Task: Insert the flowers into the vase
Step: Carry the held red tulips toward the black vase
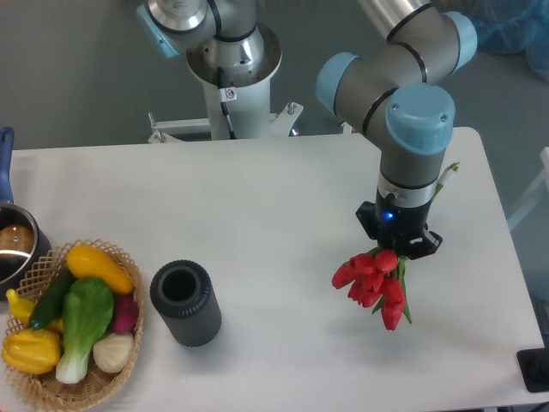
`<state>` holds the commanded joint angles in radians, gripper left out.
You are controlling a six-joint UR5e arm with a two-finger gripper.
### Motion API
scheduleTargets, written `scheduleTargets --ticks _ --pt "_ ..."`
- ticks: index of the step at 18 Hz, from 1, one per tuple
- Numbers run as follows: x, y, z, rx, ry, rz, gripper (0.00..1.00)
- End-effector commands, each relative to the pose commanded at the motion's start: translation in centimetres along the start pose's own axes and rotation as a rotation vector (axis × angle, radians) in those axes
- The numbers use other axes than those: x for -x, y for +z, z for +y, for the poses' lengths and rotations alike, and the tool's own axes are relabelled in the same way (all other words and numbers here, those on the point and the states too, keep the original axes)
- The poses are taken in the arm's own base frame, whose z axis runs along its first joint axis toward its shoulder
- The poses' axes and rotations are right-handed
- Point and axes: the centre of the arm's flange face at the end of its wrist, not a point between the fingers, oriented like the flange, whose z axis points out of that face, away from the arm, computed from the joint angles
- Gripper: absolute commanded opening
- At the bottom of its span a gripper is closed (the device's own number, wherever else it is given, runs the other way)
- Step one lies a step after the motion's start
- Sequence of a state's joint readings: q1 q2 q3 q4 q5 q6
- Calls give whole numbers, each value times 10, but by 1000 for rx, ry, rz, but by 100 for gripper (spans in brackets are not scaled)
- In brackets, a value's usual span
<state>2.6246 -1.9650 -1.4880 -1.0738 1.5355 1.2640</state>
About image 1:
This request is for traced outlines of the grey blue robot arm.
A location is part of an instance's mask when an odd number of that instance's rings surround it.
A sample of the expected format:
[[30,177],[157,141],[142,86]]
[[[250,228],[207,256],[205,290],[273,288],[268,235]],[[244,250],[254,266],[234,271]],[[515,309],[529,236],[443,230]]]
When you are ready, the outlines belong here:
[[[433,254],[441,237],[427,216],[455,104],[438,86],[475,54],[473,23],[428,1],[364,1],[387,42],[365,61],[340,53],[320,69],[317,98],[381,152],[377,194],[357,217],[381,247],[410,259]],[[215,140],[270,136],[270,80],[281,63],[276,35],[252,1],[144,1],[137,16],[168,56],[185,55],[202,83]]]

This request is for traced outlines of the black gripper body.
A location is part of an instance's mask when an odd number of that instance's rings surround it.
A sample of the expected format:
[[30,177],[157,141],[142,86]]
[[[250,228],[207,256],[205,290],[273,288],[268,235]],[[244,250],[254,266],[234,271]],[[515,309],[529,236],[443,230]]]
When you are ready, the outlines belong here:
[[379,239],[382,249],[405,251],[407,244],[426,231],[431,206],[431,188],[404,189],[396,187],[386,194],[377,189],[376,215],[381,224]]

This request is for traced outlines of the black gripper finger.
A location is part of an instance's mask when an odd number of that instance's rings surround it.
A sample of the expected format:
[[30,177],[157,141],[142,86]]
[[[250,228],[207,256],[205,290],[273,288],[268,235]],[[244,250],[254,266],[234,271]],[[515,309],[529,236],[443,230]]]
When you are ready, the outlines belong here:
[[437,252],[442,244],[443,238],[430,230],[424,231],[420,238],[411,240],[404,252],[404,256],[408,259],[419,259],[430,256]]
[[374,203],[364,201],[355,212],[362,228],[370,239],[378,240],[381,232],[381,224],[376,215],[376,206]]

